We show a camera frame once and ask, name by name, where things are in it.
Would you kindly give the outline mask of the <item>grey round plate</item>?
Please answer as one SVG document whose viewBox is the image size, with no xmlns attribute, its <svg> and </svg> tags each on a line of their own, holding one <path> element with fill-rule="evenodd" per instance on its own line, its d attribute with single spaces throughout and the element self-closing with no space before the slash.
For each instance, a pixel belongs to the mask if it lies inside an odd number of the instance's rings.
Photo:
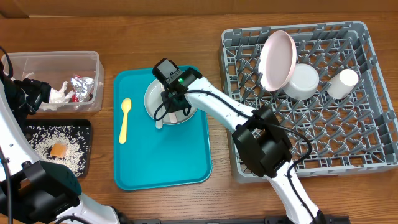
<svg viewBox="0 0 398 224">
<path fill-rule="evenodd" d="M 162 102 L 161 91 L 164 90 L 162 84 L 158 80 L 154 80 L 149 87 L 147 88 L 144 95 L 144 106 L 149 114 L 149 116 L 154 119 L 154 112 L 159 107 Z M 180 124 L 190 119 L 195 113 L 197 109 L 191 108 L 191 112 L 188 116 L 183 115 L 183 111 L 174 112 L 177 117 L 177 122 L 175 124 Z M 175 125 L 170 122 L 169 113 L 162 118 L 163 124 L 166 125 Z"/>
</svg>

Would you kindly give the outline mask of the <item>white napkin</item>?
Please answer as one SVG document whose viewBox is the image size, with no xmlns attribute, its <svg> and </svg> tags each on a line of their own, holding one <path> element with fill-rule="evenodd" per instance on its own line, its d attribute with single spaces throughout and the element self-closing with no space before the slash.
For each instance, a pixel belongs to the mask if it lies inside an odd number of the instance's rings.
<svg viewBox="0 0 398 224">
<path fill-rule="evenodd" d="M 40 109 L 44 111 L 56 111 L 59 108 L 57 104 L 68 103 L 71 100 L 72 96 L 75 94 L 75 92 L 72 90 L 66 94 L 65 92 L 67 90 L 67 85 L 68 82 L 64 81 L 61 89 L 55 90 L 52 88 L 50 91 L 49 103 L 42 103 L 40 105 Z"/>
</svg>

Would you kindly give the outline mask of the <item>small red wrapper piece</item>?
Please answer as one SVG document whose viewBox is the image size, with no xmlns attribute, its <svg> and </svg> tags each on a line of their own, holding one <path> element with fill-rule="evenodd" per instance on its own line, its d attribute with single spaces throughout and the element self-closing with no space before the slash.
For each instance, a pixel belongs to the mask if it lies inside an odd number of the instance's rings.
<svg viewBox="0 0 398 224">
<path fill-rule="evenodd" d="M 78 99 L 78 97 L 76 95 L 72 96 L 72 102 L 75 102 L 75 103 L 79 102 L 79 99 Z"/>
</svg>

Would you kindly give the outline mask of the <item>yellow plastic fork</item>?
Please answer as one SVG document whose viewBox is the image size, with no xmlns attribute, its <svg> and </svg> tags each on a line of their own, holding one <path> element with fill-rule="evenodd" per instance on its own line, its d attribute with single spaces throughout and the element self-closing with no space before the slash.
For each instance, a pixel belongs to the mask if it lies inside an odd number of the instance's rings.
<svg viewBox="0 0 398 224">
<path fill-rule="evenodd" d="M 124 144 L 127 139 L 127 120 L 128 120 L 128 113 L 132 108 L 132 101 L 130 98 L 123 99 L 121 103 L 121 109 L 123 112 L 123 120 L 121 124 L 121 130 L 119 133 L 119 143 Z"/>
</svg>

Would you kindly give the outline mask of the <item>silver red wrapper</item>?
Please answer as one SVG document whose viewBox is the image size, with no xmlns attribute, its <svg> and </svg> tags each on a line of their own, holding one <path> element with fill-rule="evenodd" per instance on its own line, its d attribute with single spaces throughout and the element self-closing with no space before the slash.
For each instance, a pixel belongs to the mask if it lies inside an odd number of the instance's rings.
<svg viewBox="0 0 398 224">
<path fill-rule="evenodd" d="M 91 94 L 91 90 L 94 86 L 94 79 L 90 77 L 81 77 L 77 74 L 74 75 L 70 80 L 74 92 L 79 102 L 85 101 L 86 98 Z"/>
</svg>

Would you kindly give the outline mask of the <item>orange food cube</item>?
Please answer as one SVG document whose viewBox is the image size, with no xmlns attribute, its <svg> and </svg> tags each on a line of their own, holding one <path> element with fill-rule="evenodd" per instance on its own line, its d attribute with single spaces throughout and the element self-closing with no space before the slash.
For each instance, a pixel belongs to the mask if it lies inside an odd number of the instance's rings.
<svg viewBox="0 0 398 224">
<path fill-rule="evenodd" d="M 50 151 L 51 156 L 64 158 L 68 151 L 67 145 L 55 143 Z"/>
</svg>

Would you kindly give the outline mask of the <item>large white plate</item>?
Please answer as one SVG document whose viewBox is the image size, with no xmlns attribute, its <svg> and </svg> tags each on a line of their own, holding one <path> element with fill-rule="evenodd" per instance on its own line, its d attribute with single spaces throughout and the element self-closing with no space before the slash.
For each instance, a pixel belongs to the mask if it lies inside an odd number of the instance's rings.
<svg viewBox="0 0 398 224">
<path fill-rule="evenodd" d="M 266 40 L 260 54 L 260 83 L 267 91 L 276 91 L 290 80 L 296 64 L 295 42 L 285 31 L 278 30 Z"/>
</svg>

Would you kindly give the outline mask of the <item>small grey bowl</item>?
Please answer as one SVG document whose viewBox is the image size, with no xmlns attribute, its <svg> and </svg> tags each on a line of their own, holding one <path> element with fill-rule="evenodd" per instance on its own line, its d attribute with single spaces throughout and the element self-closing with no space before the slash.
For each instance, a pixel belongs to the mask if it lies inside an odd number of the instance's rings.
<svg viewBox="0 0 398 224">
<path fill-rule="evenodd" d="M 291 79 L 282 89 L 291 98 L 306 100 L 315 94 L 318 83 L 318 72 L 312 66 L 300 63 L 296 64 Z"/>
</svg>

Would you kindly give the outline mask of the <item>white upturned cup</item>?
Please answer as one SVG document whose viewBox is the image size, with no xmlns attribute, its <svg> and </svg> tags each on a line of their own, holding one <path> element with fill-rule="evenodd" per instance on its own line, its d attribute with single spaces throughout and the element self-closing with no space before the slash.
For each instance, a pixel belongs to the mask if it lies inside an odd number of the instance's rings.
<svg viewBox="0 0 398 224">
<path fill-rule="evenodd" d="M 344 69 L 330 80 L 327 93 L 335 99 L 343 99 L 359 81 L 358 74 L 352 69 Z"/>
</svg>

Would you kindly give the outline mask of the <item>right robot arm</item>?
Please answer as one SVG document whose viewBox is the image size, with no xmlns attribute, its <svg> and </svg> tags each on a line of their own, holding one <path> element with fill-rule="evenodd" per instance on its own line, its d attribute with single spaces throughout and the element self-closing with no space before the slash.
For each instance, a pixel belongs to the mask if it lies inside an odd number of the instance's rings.
<svg viewBox="0 0 398 224">
<path fill-rule="evenodd" d="M 196 108 L 214 117 L 232 135 L 242 162 L 255 175 L 264 177 L 281 199 L 287 218 L 293 223 L 326 223 L 323 212 L 310 200 L 294 167 L 288 133 L 308 145 L 305 157 L 312 152 L 311 142 L 301 133 L 282 126 L 274 112 L 238 103 L 215 88 L 198 70 L 181 70 L 163 58 L 152 74 L 164 86 L 160 107 L 166 112 Z"/>
</svg>

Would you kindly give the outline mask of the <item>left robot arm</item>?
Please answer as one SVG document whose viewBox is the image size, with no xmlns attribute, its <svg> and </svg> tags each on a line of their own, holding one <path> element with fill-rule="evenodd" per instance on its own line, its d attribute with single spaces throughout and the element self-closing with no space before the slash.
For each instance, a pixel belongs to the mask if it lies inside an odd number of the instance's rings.
<svg viewBox="0 0 398 224">
<path fill-rule="evenodd" d="M 65 165 L 43 161 L 22 132 L 29 115 L 50 98 L 50 85 L 13 78 L 12 62 L 1 72 L 1 213 L 8 222 L 130 223 L 112 206 L 102 205 L 82 192 Z"/>
</svg>

